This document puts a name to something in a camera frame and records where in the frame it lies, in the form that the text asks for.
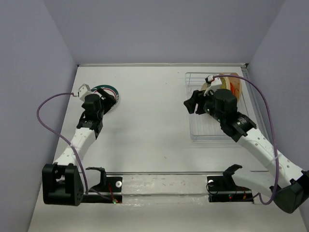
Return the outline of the white plate green rim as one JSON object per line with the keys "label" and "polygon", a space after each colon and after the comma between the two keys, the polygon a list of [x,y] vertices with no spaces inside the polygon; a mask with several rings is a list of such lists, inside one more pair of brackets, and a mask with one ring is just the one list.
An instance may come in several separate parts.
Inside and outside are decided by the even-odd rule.
{"label": "white plate green rim", "polygon": [[120,100],[118,90],[110,85],[99,85],[93,87],[91,91],[100,96],[104,107],[104,115],[115,108]]}

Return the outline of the beige bird pattern plate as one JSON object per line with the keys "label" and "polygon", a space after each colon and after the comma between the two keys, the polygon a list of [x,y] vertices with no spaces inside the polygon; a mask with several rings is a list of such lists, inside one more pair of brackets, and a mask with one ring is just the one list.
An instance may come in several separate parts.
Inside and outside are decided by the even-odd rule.
{"label": "beige bird pattern plate", "polygon": [[229,81],[231,85],[231,91],[233,95],[237,98],[237,101],[239,101],[242,95],[241,80],[235,77],[229,77]]}

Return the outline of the small beige patterned plate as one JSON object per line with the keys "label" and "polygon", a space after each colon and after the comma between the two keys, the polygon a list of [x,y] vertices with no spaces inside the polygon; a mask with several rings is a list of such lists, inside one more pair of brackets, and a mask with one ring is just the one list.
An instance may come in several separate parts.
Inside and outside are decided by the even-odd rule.
{"label": "small beige patterned plate", "polygon": [[211,83],[210,84],[204,83],[200,90],[204,92],[204,95],[207,94],[210,90],[212,90]]}

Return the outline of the yellow green woven plate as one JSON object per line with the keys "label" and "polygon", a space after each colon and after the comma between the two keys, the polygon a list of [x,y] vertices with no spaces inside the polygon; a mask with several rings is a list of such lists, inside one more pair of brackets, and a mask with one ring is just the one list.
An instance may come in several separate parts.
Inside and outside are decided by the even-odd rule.
{"label": "yellow green woven plate", "polygon": [[230,84],[230,80],[229,77],[227,76],[223,76],[222,73],[219,74],[220,75],[220,80],[222,82],[220,89],[228,89],[231,90],[231,84]]}

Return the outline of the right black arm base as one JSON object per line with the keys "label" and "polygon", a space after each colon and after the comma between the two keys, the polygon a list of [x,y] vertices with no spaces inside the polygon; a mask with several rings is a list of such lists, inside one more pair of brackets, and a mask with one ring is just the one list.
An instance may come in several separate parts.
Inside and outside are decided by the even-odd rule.
{"label": "right black arm base", "polygon": [[242,166],[234,164],[228,167],[222,175],[207,177],[206,190],[210,203],[252,202],[253,194],[249,188],[237,186],[232,175]]}

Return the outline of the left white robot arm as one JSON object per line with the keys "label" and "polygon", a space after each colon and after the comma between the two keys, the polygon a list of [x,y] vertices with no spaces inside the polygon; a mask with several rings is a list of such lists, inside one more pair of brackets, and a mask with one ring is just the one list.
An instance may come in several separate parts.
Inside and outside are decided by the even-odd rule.
{"label": "left white robot arm", "polygon": [[103,116],[119,100],[116,90],[99,88],[92,91],[88,85],[79,88],[77,97],[83,102],[83,112],[71,140],[51,129],[37,116],[42,126],[67,143],[60,157],[42,168],[42,196],[45,204],[78,206],[83,196],[89,193],[82,158],[98,138],[103,128]]}

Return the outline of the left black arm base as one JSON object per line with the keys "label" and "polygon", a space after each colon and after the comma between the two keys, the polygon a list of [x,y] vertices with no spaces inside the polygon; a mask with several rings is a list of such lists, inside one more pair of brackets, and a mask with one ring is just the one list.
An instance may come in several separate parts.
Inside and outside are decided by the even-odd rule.
{"label": "left black arm base", "polygon": [[89,192],[82,203],[122,203],[122,176],[109,175],[102,167],[87,167],[85,173]]}

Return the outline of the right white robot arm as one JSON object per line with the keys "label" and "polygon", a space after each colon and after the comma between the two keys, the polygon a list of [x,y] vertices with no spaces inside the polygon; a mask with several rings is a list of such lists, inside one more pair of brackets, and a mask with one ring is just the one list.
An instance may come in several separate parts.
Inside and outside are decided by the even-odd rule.
{"label": "right white robot arm", "polygon": [[237,103],[230,90],[219,89],[195,90],[183,104],[190,114],[208,114],[218,121],[224,134],[249,151],[269,172],[252,174],[235,164],[225,170],[223,186],[258,191],[291,214],[309,197],[309,173],[276,149],[248,116],[238,112]]}

